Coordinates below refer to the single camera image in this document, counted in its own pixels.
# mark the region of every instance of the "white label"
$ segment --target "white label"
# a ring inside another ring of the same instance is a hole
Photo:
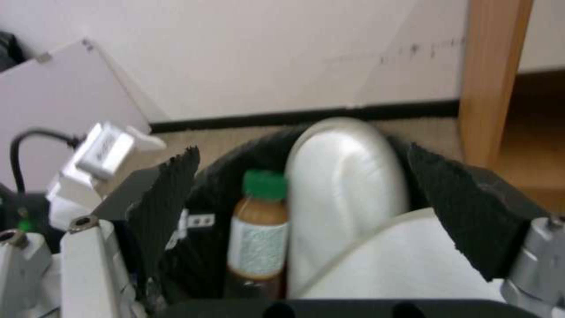
[[[278,274],[284,265],[287,240],[288,223],[255,225],[232,217],[228,265],[250,277]]]

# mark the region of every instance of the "bottle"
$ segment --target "bottle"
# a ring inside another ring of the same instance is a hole
[[[243,188],[232,217],[224,296],[279,298],[288,241],[286,179],[248,170]]]

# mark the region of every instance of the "wooden shelf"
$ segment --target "wooden shelf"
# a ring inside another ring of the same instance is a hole
[[[497,159],[532,3],[469,1],[459,127],[470,165]]]
[[[565,86],[561,96],[512,96],[493,170],[551,213],[565,215]]]

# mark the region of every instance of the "white cylindrical object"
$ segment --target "white cylindrical object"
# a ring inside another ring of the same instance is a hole
[[[387,139],[369,124],[332,118],[297,140],[289,180],[290,298],[352,244],[408,212],[406,181]]]

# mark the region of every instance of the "black plastic edge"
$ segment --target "black plastic edge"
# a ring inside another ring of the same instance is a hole
[[[353,117],[363,120],[381,120],[417,117],[456,117],[458,113],[459,100],[447,100],[159,122],[151,123],[150,126],[151,132],[158,134],[161,132],[183,130],[291,125],[316,122],[329,117]]]

